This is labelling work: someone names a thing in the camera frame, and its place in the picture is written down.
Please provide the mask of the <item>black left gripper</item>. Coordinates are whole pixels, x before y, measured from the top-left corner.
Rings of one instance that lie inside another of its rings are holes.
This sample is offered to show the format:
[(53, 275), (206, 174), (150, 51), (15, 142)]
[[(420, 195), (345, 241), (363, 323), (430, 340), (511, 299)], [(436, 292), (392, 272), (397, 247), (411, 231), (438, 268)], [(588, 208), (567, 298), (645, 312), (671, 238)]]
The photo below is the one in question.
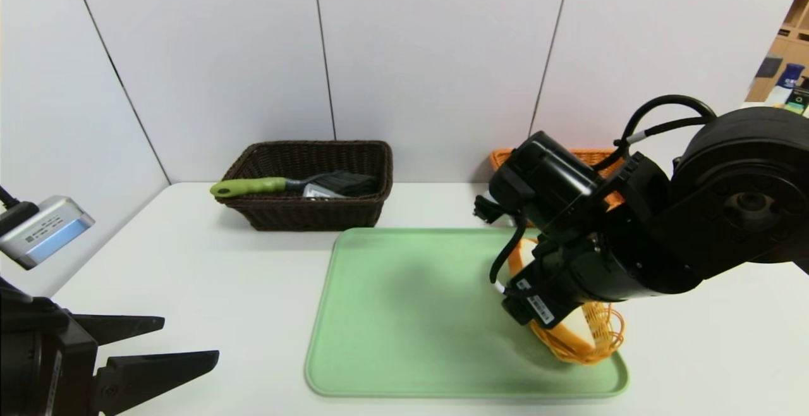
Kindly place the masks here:
[(98, 346), (156, 332), (164, 324), (162, 316), (70, 318), (41, 297), (28, 303), (2, 300), (2, 414), (118, 415), (217, 366), (219, 350), (109, 357), (93, 380)]

